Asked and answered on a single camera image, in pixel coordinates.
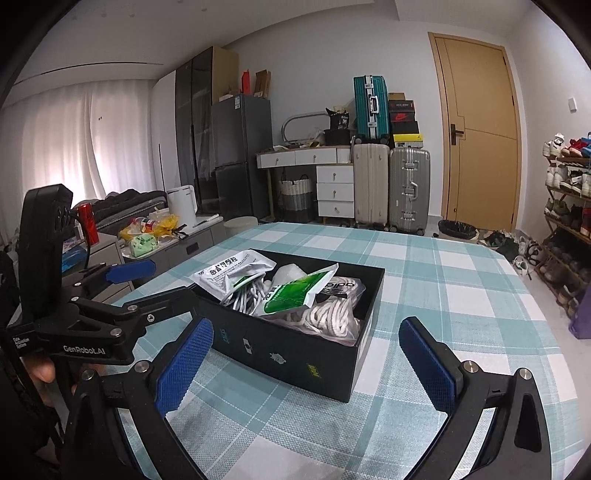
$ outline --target teal suitcase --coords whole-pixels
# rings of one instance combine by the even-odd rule
[[[389,140],[388,89],[384,77],[366,75],[353,78],[357,131],[371,140]]]

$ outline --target cabinet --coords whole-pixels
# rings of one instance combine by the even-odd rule
[[[238,89],[238,54],[209,47],[176,71],[177,154],[182,185],[193,185],[200,211],[219,213],[211,108]]]

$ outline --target red can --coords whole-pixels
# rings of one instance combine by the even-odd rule
[[[78,217],[83,227],[88,231],[90,246],[99,242],[99,232],[96,231],[95,216],[92,213],[92,205],[84,203],[78,207]]]

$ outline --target door handle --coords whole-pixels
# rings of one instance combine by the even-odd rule
[[[452,145],[457,145],[456,135],[463,135],[463,130],[456,130],[456,124],[450,125],[450,131],[452,133]]]

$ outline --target door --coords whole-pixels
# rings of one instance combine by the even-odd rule
[[[432,35],[433,41],[447,130],[442,214],[477,228],[510,231],[517,215],[521,139],[505,50],[456,37]]]

